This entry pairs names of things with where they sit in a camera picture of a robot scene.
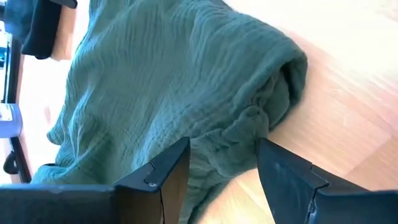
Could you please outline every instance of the black object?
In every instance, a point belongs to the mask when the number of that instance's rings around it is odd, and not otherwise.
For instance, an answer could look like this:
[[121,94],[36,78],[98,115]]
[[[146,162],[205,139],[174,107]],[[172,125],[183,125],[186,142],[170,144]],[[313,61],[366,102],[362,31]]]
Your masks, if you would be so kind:
[[0,223],[176,224],[189,161],[189,138],[181,138],[113,186],[2,186]]
[[71,9],[76,9],[77,7],[77,1],[76,0],[51,0],[52,2],[55,2],[57,4],[60,4],[62,6],[67,6]]
[[49,0],[8,0],[6,31],[22,44],[22,54],[37,59],[51,56],[62,6]]
[[276,224],[398,224],[398,190],[370,192],[267,139],[257,163]]
[[[276,224],[398,223],[398,191],[370,192],[267,139],[259,140],[257,161]],[[182,138],[113,186],[0,187],[0,223],[175,224],[189,162]]]
[[30,176],[24,151],[18,137],[10,138],[10,145],[12,145],[12,151],[4,162],[3,170],[7,174],[19,174],[19,178],[22,183],[29,183],[32,180],[32,177]]

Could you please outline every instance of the green muslin cloth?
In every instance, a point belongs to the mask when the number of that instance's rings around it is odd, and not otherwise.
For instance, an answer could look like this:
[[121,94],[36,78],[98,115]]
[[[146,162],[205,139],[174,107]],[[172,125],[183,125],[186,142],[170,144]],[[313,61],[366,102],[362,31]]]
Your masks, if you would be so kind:
[[254,141],[298,103],[307,58],[277,29],[221,0],[91,0],[33,184],[112,184],[182,136],[191,163],[180,223],[195,223]]

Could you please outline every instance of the black metal bracket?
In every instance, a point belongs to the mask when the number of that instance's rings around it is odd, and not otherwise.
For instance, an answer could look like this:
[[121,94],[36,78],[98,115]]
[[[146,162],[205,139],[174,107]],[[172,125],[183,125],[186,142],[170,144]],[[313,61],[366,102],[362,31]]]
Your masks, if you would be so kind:
[[267,139],[257,163],[276,224],[398,223],[398,190],[368,191]]
[[189,163],[190,140],[181,138],[112,186],[3,185],[0,223],[176,224]]

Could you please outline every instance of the fabric fold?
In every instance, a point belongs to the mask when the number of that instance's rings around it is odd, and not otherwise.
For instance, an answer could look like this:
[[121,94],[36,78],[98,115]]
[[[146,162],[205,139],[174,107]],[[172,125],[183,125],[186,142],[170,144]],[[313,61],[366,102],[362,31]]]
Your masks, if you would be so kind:
[[180,223],[195,223],[255,140],[295,106],[307,59],[282,32],[216,0],[91,1],[50,141],[32,183],[112,184],[191,138]]

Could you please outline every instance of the blue object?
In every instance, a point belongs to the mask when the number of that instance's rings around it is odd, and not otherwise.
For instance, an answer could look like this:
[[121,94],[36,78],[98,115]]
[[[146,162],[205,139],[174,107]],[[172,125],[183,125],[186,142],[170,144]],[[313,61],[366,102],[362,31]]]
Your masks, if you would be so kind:
[[15,103],[0,103],[0,138],[19,136],[22,130],[22,116]]

